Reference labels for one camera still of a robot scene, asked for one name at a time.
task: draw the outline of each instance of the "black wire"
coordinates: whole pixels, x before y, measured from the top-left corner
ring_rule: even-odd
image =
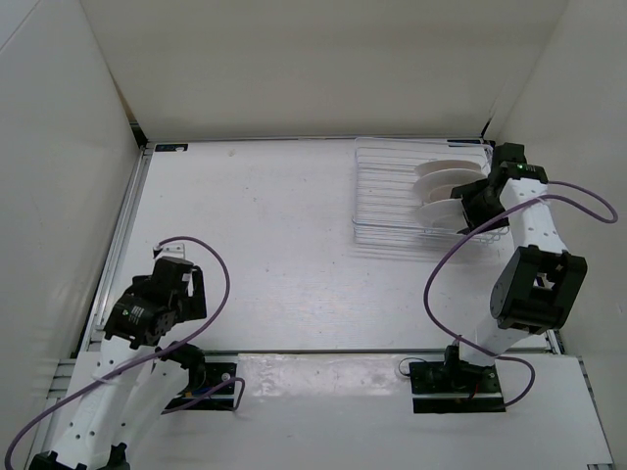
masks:
[[[404,359],[401,359],[401,362],[399,362],[399,374],[401,374],[403,377],[409,377],[409,374],[404,374],[403,371],[401,370],[401,365],[403,365],[403,362],[405,362],[406,360],[409,359],[413,359],[413,360],[419,360],[421,362],[427,362],[425,359],[423,359],[422,357],[405,357]]]

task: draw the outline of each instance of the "cable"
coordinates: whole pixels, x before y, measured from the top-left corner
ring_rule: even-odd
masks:
[[[464,244],[466,244],[472,237],[474,237],[478,233],[481,233],[484,230],[488,229],[495,222],[498,222],[499,220],[501,220],[501,219],[503,219],[503,218],[513,214],[514,212],[517,212],[517,211],[520,211],[522,209],[525,209],[525,208],[528,208],[530,206],[533,206],[534,204],[539,204],[539,203],[542,203],[544,201],[549,201],[549,200],[562,201],[564,203],[567,203],[567,204],[577,208],[578,210],[586,213],[587,215],[591,216],[592,218],[595,218],[598,221],[601,221],[601,222],[604,222],[604,223],[615,223],[618,220],[618,212],[616,212],[616,209],[608,201],[606,201],[602,196],[599,196],[598,194],[594,193],[593,191],[585,189],[585,188],[583,188],[581,186],[578,186],[576,184],[565,183],[563,181],[550,181],[549,183],[550,184],[555,184],[555,185],[567,186],[569,188],[577,189],[577,190],[579,190],[579,191],[581,191],[583,193],[588,194],[589,196],[592,196],[597,201],[599,201],[601,204],[603,204],[611,212],[612,217],[611,218],[605,218],[602,215],[599,215],[596,212],[591,211],[588,208],[582,206],[578,202],[573,201],[572,199],[567,198],[565,196],[560,196],[560,195],[557,195],[557,194],[547,194],[547,195],[539,196],[538,198],[535,198],[535,199],[531,199],[529,201],[525,201],[524,203],[520,203],[517,206],[514,206],[513,208],[508,209],[508,210],[500,213],[499,215],[491,218],[487,222],[482,223],[477,228],[475,228],[474,230],[469,232],[467,235],[464,235],[457,243],[455,243],[453,245],[453,247],[442,257],[442,259],[440,259],[440,261],[436,264],[435,268],[433,269],[433,271],[429,275],[429,278],[427,279],[427,282],[426,282],[426,284],[424,286],[424,293],[422,295],[422,301],[424,303],[424,308],[426,310],[427,316],[429,317],[429,319],[438,328],[440,328],[442,331],[444,331],[447,335],[455,338],[456,341],[462,342],[465,345],[468,345],[471,348],[474,348],[474,349],[476,349],[476,350],[478,350],[478,351],[488,355],[489,357],[495,357],[495,358],[497,358],[499,360],[506,360],[506,361],[509,361],[509,362],[518,362],[518,363],[526,365],[529,368],[529,372],[530,372],[529,383],[527,384],[527,386],[524,388],[524,390],[516,398],[514,398],[514,399],[512,399],[510,401],[507,401],[506,403],[504,403],[504,406],[512,406],[513,404],[518,403],[524,397],[527,396],[527,394],[529,393],[529,391],[533,387],[533,384],[536,381],[536,370],[534,369],[533,365],[531,365],[531,363],[526,361],[525,359],[521,359],[519,357],[511,357],[511,356],[507,356],[507,355],[497,355],[497,354],[494,354],[493,352],[488,351],[485,348],[482,348],[481,346],[476,345],[476,344],[472,343],[469,340],[466,340],[462,335],[459,335],[459,334],[455,333],[453,330],[451,330],[450,328],[445,326],[443,323],[440,322],[440,320],[438,320],[435,317],[435,315],[433,314],[433,311],[431,310],[431,306],[429,305],[429,292],[431,291],[431,286],[433,285],[433,281],[435,280],[435,277],[442,270],[442,267],[444,267],[446,262],[449,259],[451,259],[451,257]]]
[[[207,245],[205,242],[203,242],[202,240],[200,240],[198,238],[189,237],[189,236],[186,236],[186,235],[170,237],[170,238],[167,238],[165,240],[162,240],[157,245],[158,251],[163,247],[163,245],[165,245],[167,243],[174,242],[174,241],[189,241],[189,242],[193,242],[193,243],[196,243],[196,244],[200,245],[201,247],[203,247],[206,250],[208,250],[214,256],[214,258],[216,258],[217,262],[221,266],[222,271],[224,273],[224,281],[225,281],[226,285],[224,287],[224,296],[222,297],[222,301],[217,306],[217,309],[214,312],[214,314],[205,323],[203,323],[203,325],[200,328],[198,328],[198,330],[196,330],[195,332],[191,333],[189,336],[183,338],[181,341],[173,343],[172,345],[168,346],[167,348],[165,348],[163,350],[147,354],[147,355],[145,355],[143,357],[139,357],[137,359],[131,360],[131,361],[129,361],[125,365],[121,365],[117,369],[112,370],[108,374],[105,374],[104,376],[100,377],[99,381],[94,381],[91,384],[83,387],[79,391],[71,394],[69,397],[65,397],[64,399],[61,399],[56,404],[52,405],[48,409],[44,410],[42,413],[40,413],[37,416],[35,416],[34,418],[32,418],[30,421],[28,421],[28,423],[26,423],[26,425],[23,428],[20,429],[20,431],[16,434],[16,436],[13,438],[13,440],[9,444],[9,447],[7,448],[7,453],[4,456],[4,466],[5,466],[6,470],[14,470],[13,465],[11,464],[11,457],[13,456],[13,452],[15,451],[16,446],[18,445],[20,440],[24,437],[24,435],[28,431],[30,431],[30,429],[32,429],[42,419],[46,418],[47,416],[50,416],[52,413],[57,411],[59,408],[65,406],[69,402],[74,401],[74,400],[82,397],[83,395],[88,394],[89,392],[93,391],[94,389],[100,387],[102,385],[102,381],[107,381],[109,379],[112,379],[113,377],[117,377],[118,375],[121,375],[123,372],[125,372],[128,369],[131,369],[133,367],[141,365],[141,364],[143,364],[145,362],[148,362],[149,360],[157,359],[157,358],[162,357],[164,355],[170,354],[173,351],[176,351],[178,348],[180,348],[181,346],[189,343],[194,338],[196,338],[198,335],[203,333],[207,328],[209,328],[211,326],[212,323],[214,323],[214,321],[216,321],[217,317],[219,316],[219,314],[224,309],[224,306],[226,305],[226,301],[228,300],[228,296],[229,296],[230,290],[231,290],[231,280],[230,280],[230,276],[228,274],[228,268],[226,267],[226,263],[224,262],[222,257],[219,255],[219,253],[216,250],[214,250],[212,247]]]
[[[401,370],[401,365],[403,365],[403,362],[405,362],[406,360],[419,360],[421,362],[426,362],[425,359],[423,359],[422,357],[405,357],[403,359],[401,359],[401,362],[399,362],[399,374],[401,374],[403,377],[409,377],[409,374],[404,374],[403,371]]]
[[[242,396],[244,395],[244,389],[246,388],[246,381],[242,379],[241,377],[231,377],[230,379],[225,380],[224,382],[220,384],[217,384],[215,387],[208,389],[206,392],[202,393],[201,395],[189,401],[188,403],[182,404],[181,406],[177,406],[176,408],[165,409],[164,411],[162,411],[161,414],[170,414],[170,413],[174,413],[175,411],[182,411],[183,409],[190,408],[196,403],[198,403],[199,401],[209,398],[218,390],[223,389],[224,387],[228,387],[229,385],[234,384],[235,382],[239,382],[240,384],[242,384],[242,387],[237,396],[237,401],[235,402],[235,405],[232,407],[225,406],[226,409],[230,411],[235,411],[237,408],[239,408],[239,403],[242,400]]]

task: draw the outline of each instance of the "wire rack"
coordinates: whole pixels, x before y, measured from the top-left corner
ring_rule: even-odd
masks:
[[[415,210],[422,203],[412,191],[417,165],[436,160],[469,160],[487,174],[492,148],[479,141],[395,140],[361,137],[356,140],[357,196],[353,223],[360,244],[390,248],[447,247],[460,237],[449,229],[421,226]],[[502,228],[477,235],[489,244],[508,232]]]

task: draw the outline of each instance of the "white plate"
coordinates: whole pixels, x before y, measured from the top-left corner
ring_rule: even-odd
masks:
[[[461,199],[445,199],[430,203],[415,211],[418,223],[427,228],[448,228],[460,231],[466,228]]]
[[[419,178],[413,192],[423,203],[434,203],[451,197],[451,189],[485,178],[481,171],[467,168],[440,169]]]
[[[419,164],[414,171],[415,174],[422,177],[426,176],[429,173],[433,173],[434,171],[451,168],[464,168],[472,169],[474,171],[481,171],[480,164],[478,164],[477,162],[471,162],[469,160],[435,160],[433,162]]]

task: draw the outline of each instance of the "dish rack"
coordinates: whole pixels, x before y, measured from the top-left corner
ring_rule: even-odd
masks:
[[[355,240],[390,248],[446,248],[461,235],[443,228],[421,226],[414,211],[422,203],[413,193],[417,165],[435,160],[470,160],[487,175],[492,147],[479,140],[356,139],[357,185],[353,224]],[[507,234],[507,227],[475,236],[475,243],[490,244]]]

